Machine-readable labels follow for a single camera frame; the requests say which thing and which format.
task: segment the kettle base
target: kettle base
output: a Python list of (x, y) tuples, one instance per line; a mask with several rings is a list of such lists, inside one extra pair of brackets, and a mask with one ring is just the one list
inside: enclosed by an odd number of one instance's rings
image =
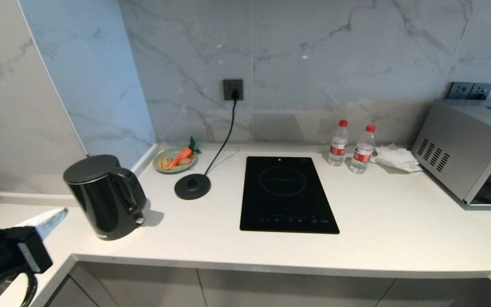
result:
[(196, 200), (210, 192), (211, 181), (206, 175), (191, 174), (179, 179), (173, 189), (183, 200)]

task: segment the wall socket panel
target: wall socket panel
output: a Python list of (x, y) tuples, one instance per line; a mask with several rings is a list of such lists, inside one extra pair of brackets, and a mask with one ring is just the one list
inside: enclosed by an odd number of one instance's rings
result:
[(486, 100), (491, 90), (491, 83), (475, 83), (467, 99)]
[(491, 83), (452, 82), (446, 99), (486, 100)]
[(238, 90), (240, 93), (239, 101), (244, 99), (244, 81), (243, 80), (223, 80), (222, 81), (222, 93), (225, 97), (225, 101), (234, 101), (232, 99), (232, 91)]
[(467, 99), (473, 85), (473, 82), (452, 82), (452, 87), (450, 87), (446, 99)]

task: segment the tissue paper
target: tissue paper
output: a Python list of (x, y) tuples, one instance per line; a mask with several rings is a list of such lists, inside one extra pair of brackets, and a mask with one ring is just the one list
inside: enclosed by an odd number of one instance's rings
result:
[(393, 143), (388, 146), (376, 147), (376, 152), (378, 155), (370, 159), (372, 163), (380, 163), (381, 165), (401, 169), (401, 171), (408, 171), (409, 173), (422, 170), (409, 150), (398, 148)]

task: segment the black glass cooktop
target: black glass cooktop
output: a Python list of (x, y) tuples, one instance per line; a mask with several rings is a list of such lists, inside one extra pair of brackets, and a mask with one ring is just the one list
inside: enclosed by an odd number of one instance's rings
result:
[(240, 229), (340, 233), (311, 158), (247, 157)]

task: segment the black electric kettle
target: black electric kettle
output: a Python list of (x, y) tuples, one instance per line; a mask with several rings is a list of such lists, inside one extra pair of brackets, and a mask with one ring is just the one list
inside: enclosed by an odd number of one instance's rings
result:
[(143, 220), (147, 201), (138, 178), (117, 157), (91, 156), (68, 167), (64, 181), (81, 205), (96, 235), (114, 240), (132, 232)]

